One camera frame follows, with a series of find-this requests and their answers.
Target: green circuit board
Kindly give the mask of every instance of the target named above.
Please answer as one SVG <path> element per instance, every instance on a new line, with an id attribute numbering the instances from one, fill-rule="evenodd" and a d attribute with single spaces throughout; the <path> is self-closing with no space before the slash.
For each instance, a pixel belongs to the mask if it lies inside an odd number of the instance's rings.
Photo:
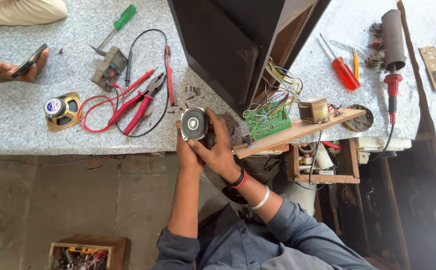
<path id="1" fill-rule="evenodd" d="M 278 104 L 279 101 L 271 103 L 269 108 L 259 109 L 255 114 L 265 115 L 269 110 L 272 111 Z M 249 111 L 245 112 L 245 118 L 251 132 L 250 137 L 255 141 L 292 127 L 292 121 L 288 117 L 286 107 L 283 110 L 269 115 L 265 121 L 262 120 L 262 116 L 253 115 Z"/>

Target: small speaker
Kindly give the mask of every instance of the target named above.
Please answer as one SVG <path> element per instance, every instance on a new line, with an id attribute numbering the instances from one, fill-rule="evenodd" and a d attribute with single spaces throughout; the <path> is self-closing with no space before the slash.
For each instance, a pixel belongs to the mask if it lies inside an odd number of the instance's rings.
<path id="1" fill-rule="evenodd" d="M 201 107 L 191 107 L 181 115 L 181 136 L 199 140 L 208 134 L 208 116 Z"/>
<path id="2" fill-rule="evenodd" d="M 58 132 L 78 123 L 78 109 L 81 106 L 80 96 L 71 92 L 49 99 L 44 106 L 48 130 Z"/>

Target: hand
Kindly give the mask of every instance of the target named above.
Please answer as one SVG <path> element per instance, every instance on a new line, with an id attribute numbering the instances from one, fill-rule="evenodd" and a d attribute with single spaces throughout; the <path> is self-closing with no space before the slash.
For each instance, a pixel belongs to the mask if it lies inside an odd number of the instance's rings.
<path id="1" fill-rule="evenodd" d="M 40 72 L 46 65 L 46 60 L 48 59 L 49 49 L 47 48 L 41 52 L 41 56 L 36 63 L 32 65 L 24 74 L 18 78 L 11 78 L 11 74 L 19 67 L 18 65 L 12 65 L 0 62 L 0 83 L 9 81 L 23 81 L 23 82 L 33 82 L 35 80 L 36 74 Z"/>
<path id="2" fill-rule="evenodd" d="M 208 150 L 196 140 L 189 140 L 188 144 L 215 173 L 221 175 L 228 182 L 234 182 L 240 177 L 241 168 L 236 165 L 233 159 L 232 143 L 228 135 L 226 122 L 209 107 L 205 109 L 205 112 L 215 128 L 215 145 L 211 150 Z"/>
<path id="3" fill-rule="evenodd" d="M 181 122 L 176 121 L 178 136 L 176 137 L 176 152 L 179 158 L 179 173 L 187 173 L 200 176 L 203 171 L 204 161 L 183 140 L 181 136 Z"/>

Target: phone in hand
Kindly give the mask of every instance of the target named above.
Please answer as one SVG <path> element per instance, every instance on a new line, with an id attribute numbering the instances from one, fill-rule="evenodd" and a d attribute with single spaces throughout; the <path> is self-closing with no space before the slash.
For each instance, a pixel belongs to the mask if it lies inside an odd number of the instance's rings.
<path id="1" fill-rule="evenodd" d="M 43 44 L 41 47 L 35 51 L 26 61 L 24 61 L 14 72 L 11 74 L 11 78 L 18 78 L 22 74 L 24 74 L 31 66 L 36 63 L 36 60 L 39 59 L 41 53 L 48 48 L 48 45 Z"/>

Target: black wristband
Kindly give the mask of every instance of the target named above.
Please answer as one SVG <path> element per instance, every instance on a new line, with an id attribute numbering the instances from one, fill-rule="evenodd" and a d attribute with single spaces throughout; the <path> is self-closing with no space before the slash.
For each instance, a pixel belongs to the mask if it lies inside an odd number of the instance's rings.
<path id="1" fill-rule="evenodd" d="M 243 167 L 242 167 L 242 171 L 240 173 L 240 177 L 238 178 L 238 180 L 234 181 L 230 185 L 233 186 L 233 187 L 237 187 L 239 184 L 241 184 L 241 182 L 243 181 L 244 178 L 245 178 L 245 169 L 243 169 Z"/>

